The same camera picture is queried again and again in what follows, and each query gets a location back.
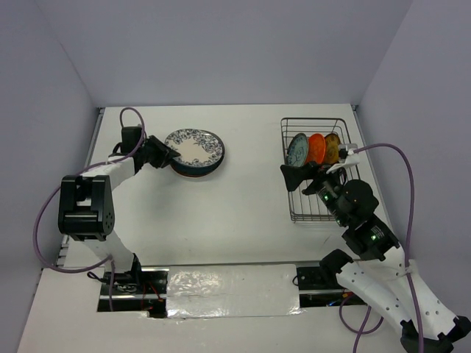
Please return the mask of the dark teal blossom plate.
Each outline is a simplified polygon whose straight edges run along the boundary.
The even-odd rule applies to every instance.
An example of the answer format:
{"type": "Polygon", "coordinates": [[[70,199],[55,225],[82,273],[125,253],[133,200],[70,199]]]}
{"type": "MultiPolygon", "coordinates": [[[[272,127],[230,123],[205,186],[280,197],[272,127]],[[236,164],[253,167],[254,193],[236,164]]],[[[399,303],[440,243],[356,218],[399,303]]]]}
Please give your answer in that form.
{"type": "Polygon", "coordinates": [[[207,157],[176,157],[170,166],[175,172],[191,175],[200,175],[214,172],[224,161],[224,157],[219,159],[207,157]]]}

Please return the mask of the white blue floral plate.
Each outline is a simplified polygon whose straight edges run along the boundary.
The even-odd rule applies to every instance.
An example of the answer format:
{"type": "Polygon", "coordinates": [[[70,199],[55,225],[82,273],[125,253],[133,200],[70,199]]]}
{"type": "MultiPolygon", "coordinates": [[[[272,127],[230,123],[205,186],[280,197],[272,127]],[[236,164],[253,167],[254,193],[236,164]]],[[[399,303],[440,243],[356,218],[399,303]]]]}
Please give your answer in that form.
{"type": "Polygon", "coordinates": [[[203,168],[219,163],[225,155],[225,146],[216,134],[203,129],[178,129],[170,133],[164,143],[179,156],[177,164],[203,168]]]}

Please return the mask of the red plate with teal flower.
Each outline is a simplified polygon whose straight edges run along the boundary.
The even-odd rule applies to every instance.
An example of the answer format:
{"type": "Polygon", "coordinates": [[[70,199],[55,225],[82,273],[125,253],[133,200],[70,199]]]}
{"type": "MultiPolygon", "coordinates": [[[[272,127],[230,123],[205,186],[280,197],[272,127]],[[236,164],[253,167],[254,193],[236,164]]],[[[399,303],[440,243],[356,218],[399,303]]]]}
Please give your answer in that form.
{"type": "Polygon", "coordinates": [[[198,174],[198,175],[191,175],[191,174],[185,174],[185,173],[178,173],[176,172],[179,176],[189,178],[189,179],[204,179],[211,177],[213,173],[207,173],[207,174],[198,174]]]}

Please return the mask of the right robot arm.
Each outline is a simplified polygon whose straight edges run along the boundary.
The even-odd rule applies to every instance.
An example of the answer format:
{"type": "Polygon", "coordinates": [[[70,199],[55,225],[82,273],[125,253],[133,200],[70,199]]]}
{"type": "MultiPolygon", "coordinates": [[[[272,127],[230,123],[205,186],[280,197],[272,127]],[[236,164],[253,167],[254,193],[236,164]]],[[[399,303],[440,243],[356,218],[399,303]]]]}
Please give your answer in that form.
{"type": "Polygon", "coordinates": [[[400,334],[407,352],[451,352],[453,344],[470,333],[470,320],[447,309],[427,286],[390,228],[375,214],[379,205],[372,188],[360,179],[345,181],[344,169],[309,162],[282,165],[286,189],[296,190],[305,180],[303,194],[317,195],[342,237],[358,256],[336,249],[319,262],[322,283],[342,286],[359,296],[400,334]]]}

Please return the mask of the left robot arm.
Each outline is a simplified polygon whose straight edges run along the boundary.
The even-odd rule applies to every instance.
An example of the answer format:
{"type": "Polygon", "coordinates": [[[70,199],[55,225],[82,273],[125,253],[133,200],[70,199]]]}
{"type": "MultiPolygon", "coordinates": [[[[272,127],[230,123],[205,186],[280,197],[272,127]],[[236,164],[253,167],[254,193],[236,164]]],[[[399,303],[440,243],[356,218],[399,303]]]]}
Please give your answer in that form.
{"type": "Polygon", "coordinates": [[[117,143],[104,164],[77,176],[63,177],[60,185],[59,231],[89,248],[105,261],[105,282],[119,285],[128,293],[144,286],[144,274],[136,254],[114,230],[116,216],[113,191],[134,177],[144,165],[165,168],[180,153],[155,136],[147,136],[141,126],[121,129],[117,143]]]}

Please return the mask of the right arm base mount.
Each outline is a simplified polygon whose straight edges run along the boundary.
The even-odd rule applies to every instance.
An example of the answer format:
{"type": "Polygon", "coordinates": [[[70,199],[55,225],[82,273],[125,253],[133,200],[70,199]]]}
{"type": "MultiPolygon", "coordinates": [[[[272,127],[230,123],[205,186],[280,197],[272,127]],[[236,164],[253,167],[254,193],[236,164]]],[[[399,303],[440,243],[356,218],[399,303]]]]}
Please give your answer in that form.
{"type": "Polygon", "coordinates": [[[336,288],[322,276],[319,266],[297,267],[291,282],[303,293],[327,293],[336,288]]]}

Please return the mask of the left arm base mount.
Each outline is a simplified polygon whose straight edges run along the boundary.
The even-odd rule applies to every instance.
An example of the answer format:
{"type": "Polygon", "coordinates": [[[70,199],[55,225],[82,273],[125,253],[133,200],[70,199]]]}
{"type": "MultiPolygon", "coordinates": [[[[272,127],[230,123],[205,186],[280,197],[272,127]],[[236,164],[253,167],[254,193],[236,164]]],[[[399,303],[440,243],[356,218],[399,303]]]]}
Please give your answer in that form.
{"type": "Polygon", "coordinates": [[[142,312],[151,318],[166,318],[168,270],[144,269],[140,283],[119,284],[115,275],[112,292],[110,292],[110,272],[98,277],[101,287],[97,311],[99,313],[142,312]]]}

